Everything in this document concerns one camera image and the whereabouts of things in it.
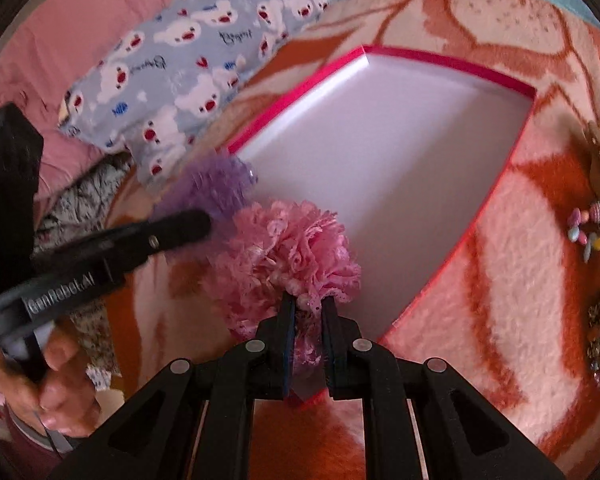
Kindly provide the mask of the person's left hand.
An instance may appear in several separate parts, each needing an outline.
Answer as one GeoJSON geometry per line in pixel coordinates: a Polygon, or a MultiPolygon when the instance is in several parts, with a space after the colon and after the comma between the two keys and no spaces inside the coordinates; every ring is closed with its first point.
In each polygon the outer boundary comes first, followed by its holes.
{"type": "Polygon", "coordinates": [[[100,405],[86,374],[88,356],[68,318],[56,322],[43,356],[48,371],[35,385],[0,354],[0,393],[7,406],[39,434],[55,430],[73,438],[89,436],[98,426],[100,405]]]}

